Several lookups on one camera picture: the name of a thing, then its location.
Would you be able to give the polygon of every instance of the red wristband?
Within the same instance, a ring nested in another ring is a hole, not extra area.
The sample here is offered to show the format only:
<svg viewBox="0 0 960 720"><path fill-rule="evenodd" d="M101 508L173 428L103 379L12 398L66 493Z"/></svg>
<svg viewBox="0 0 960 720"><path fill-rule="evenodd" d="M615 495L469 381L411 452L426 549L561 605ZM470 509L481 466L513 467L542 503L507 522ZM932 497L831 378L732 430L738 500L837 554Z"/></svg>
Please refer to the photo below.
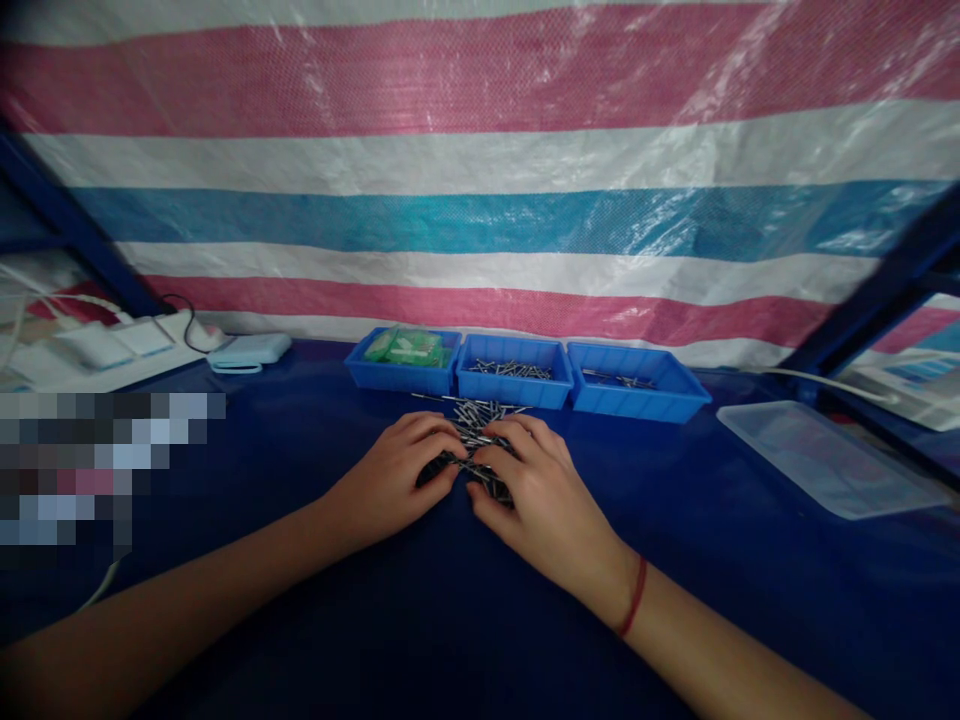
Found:
<svg viewBox="0 0 960 720"><path fill-rule="evenodd" d="M620 636L622 640L627 636L627 633L630 632L630 628L633 625L633 618L637 614L637 608L640 607L640 598L643 597L643 586L647 582L647 559L640 556L640 568L637 570L637 587L633 591L633 601L630 603L630 612L627 614L626 619L623 621L623 625L620 626L620 630L617 632L617 635Z"/></svg>

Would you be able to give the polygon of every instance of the blue table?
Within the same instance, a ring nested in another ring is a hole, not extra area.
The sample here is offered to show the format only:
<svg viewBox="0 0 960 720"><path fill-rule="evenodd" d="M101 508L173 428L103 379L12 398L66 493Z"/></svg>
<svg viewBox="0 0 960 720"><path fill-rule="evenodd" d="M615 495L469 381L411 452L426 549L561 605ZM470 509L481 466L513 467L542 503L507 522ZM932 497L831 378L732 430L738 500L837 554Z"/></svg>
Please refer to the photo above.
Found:
<svg viewBox="0 0 960 720"><path fill-rule="evenodd" d="M171 470L153 473L116 589L316 498L399 415L442 407L358 390L342 364L350 347L296 342L260 375L212 376L201 363L137 388L219 387L227 417L209 424L206 444L171 448ZM721 371L699 377L715 402L682 427L531 414L567 439L622 537L710 606L877 718L956 717L956 514L830 515L715 417L723 405L783 399L780 387ZM23 622L53 621L98 581L93 571L82 584L61 580L57 598ZM413 527L257 613L141 715L387 717L405 708L445 718L691 717L473 517L462 482Z"/></svg>

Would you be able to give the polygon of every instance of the pile of metal pins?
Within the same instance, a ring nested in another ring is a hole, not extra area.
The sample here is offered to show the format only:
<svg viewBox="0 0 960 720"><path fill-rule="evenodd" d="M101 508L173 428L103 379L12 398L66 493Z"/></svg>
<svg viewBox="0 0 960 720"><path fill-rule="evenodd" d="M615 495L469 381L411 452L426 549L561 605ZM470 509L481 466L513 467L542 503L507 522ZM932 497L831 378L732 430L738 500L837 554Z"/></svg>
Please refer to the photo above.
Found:
<svg viewBox="0 0 960 720"><path fill-rule="evenodd" d="M467 370L488 375L507 375L509 377L533 378L534 380L553 380L553 371L550 368L518 363L516 360L498 363L493 360L487 361L477 358L473 361L473 367L467 368Z"/></svg>
<svg viewBox="0 0 960 720"><path fill-rule="evenodd" d="M454 428L460 433L460 441L467 449L467 459L461 460L452 453L444 452L436 460L424 468L421 473L421 480L418 484L428 482L435 477L443 468L451 463L459 465L463 470L470 473L475 479L483 484L487 494L505 507L513 507L513 498L510 496L510 490L506 484L493 469L487 465L478 465L473 461L473 454L487 445L499 445L511 455L516 455L510 443L501 437L488 437L483 434L484 428L496 420L502 420L508 413L518 413L529 408L519 405L501 405L494 401L486 400L467 400L464 398L454 398L443 396L440 398L429 395L419 395L411 393L414 397L425 398L429 400L453 400L455 417L449 418Z"/></svg>
<svg viewBox="0 0 960 720"><path fill-rule="evenodd" d="M620 384L624 387L630 388L641 388L643 390L656 390L657 386L654 385L652 380L637 380L637 378L625 377L623 375L608 375L607 373L597 372L596 370L587 370L583 369L584 375L590 375L591 377L599 378L600 382L598 385L602 385L607 380L619 380Z"/></svg>

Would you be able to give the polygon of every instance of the finger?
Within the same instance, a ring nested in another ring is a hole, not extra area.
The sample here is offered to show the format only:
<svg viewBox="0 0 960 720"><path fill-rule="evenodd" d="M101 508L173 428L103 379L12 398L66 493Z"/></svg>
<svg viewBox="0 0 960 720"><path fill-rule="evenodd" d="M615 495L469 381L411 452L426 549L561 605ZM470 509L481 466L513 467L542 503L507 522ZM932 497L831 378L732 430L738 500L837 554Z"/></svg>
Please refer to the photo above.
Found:
<svg viewBox="0 0 960 720"><path fill-rule="evenodd" d="M517 460L502 447L488 445L480 448L473 454L473 461L477 465L489 465L508 488L513 488L517 479L524 471L524 464Z"/></svg>
<svg viewBox="0 0 960 720"><path fill-rule="evenodd" d="M537 441L530 437L527 429L513 420L498 420L483 429L484 435L497 435L510 441L510 445L517 451L522 460L536 458L543 449Z"/></svg>
<svg viewBox="0 0 960 720"><path fill-rule="evenodd" d="M560 448L560 454L563 455L563 459L573 465L570 448L567 447L567 441L563 439L563 435L557 435L557 446Z"/></svg>
<svg viewBox="0 0 960 720"><path fill-rule="evenodd" d="M397 420L393 425L387 428L387 432L391 432L391 433L403 432L404 428L406 428L409 425L412 425L422 417L443 417L443 413L437 413L437 412L432 412L428 410L421 410L420 412L407 413L406 415L401 415L399 420Z"/></svg>
<svg viewBox="0 0 960 720"><path fill-rule="evenodd" d="M435 432L445 432L453 435L453 437L460 439L460 433L457 432L457 429L453 426L453 423L443 417L422 417L414 420L410 425L400 431L400 434L403 438L413 444L423 440L428 435L432 435Z"/></svg>
<svg viewBox="0 0 960 720"><path fill-rule="evenodd" d="M480 483L467 483L467 492L473 502L473 514L480 522L503 540L507 545L516 549L516 542L520 535L520 518L515 512L507 510L487 494Z"/></svg>
<svg viewBox="0 0 960 720"><path fill-rule="evenodd" d="M453 489L453 482L460 472L459 465L449 465L440 474L422 488L414 492L413 503L419 515L423 515L430 508L443 500Z"/></svg>
<svg viewBox="0 0 960 720"><path fill-rule="evenodd" d="M446 433L429 435L413 445L411 449L413 450L413 461L418 471L422 470L428 462L444 450L452 452L461 460L467 459L467 449L463 446L463 443L458 438L450 437Z"/></svg>
<svg viewBox="0 0 960 720"><path fill-rule="evenodd" d="M560 436L551 430L550 426L540 418L516 414L508 415L504 419L509 420L510 422L515 422L518 425L522 425L527 432L533 435L533 439L536 440L540 444L540 447L542 447L544 450L547 450L551 453L559 450L559 444L557 443L557 440L560 439Z"/></svg>

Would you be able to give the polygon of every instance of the blue tablecloth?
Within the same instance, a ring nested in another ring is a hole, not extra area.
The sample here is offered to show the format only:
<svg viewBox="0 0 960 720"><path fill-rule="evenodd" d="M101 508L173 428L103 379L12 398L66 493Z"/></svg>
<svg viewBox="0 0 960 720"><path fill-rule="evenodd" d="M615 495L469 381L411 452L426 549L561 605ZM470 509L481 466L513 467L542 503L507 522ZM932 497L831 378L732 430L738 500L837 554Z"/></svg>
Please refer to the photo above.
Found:
<svg viewBox="0 0 960 720"><path fill-rule="evenodd" d="M197 364L144 383L228 392L202 445L171 448L135 500L120 589L325 492L402 413L442 406L354 387L349 345L296 342L255 376ZM767 378L699 377L682 427L531 411L561 433L623 538L698 597L877 718L956 717L960 522L946 508L851 523L821 509L716 419L782 399ZM99 582L8 573L27 632ZM311 578L193 662L145 717L690 717L577 602L505 547L463 483L400 535Z"/></svg>

